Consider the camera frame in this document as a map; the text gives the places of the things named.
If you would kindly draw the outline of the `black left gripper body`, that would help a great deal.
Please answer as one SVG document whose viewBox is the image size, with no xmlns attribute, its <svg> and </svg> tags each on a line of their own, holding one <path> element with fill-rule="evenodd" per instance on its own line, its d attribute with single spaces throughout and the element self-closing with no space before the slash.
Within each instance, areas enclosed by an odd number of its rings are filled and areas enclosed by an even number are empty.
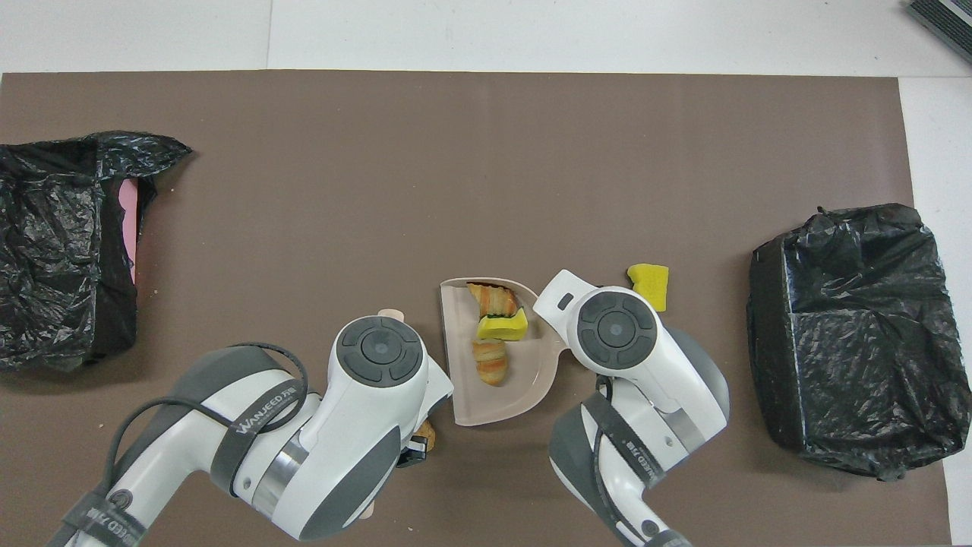
<svg viewBox="0 0 972 547">
<path fill-rule="evenodd" d="M 396 467 L 407 468 L 423 463 L 427 459 L 428 439 L 426 436 L 413 434 L 400 451 Z"/>
</svg>

